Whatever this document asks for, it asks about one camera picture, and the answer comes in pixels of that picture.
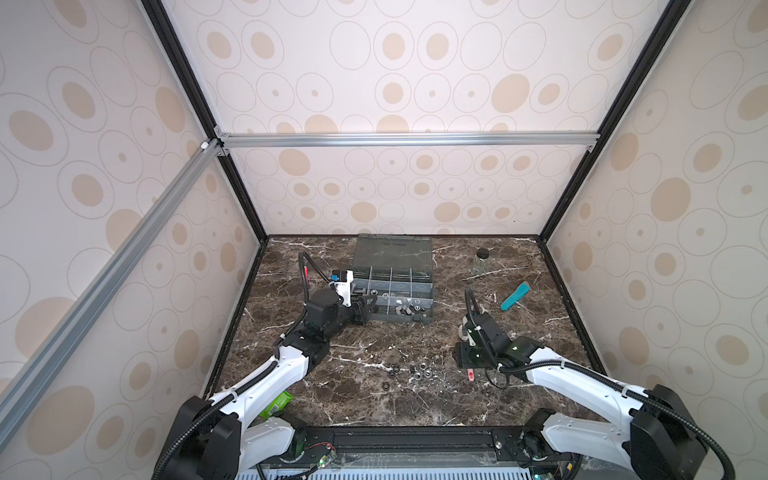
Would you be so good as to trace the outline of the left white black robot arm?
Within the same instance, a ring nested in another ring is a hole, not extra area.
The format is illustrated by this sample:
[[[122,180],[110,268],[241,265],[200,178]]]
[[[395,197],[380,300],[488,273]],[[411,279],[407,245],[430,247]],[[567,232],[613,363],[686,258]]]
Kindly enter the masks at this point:
[[[326,288],[307,296],[304,309],[264,364],[209,399],[193,396],[178,410],[155,464],[155,479],[234,479],[283,454],[296,428],[282,418],[256,418],[327,356],[331,341],[350,325],[364,325],[376,298],[354,293],[350,270],[331,273]]]

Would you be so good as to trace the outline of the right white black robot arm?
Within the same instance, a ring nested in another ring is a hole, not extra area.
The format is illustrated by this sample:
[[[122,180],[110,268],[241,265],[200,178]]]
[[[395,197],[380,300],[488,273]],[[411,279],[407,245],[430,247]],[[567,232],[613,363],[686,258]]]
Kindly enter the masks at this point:
[[[693,420],[673,390],[614,380],[527,337],[510,338],[473,302],[460,327],[454,358],[464,370],[495,371],[553,390],[599,415],[585,420],[541,408],[511,446],[529,463],[576,454],[630,469],[640,479],[693,479],[708,454],[725,479],[736,476],[725,450]]]

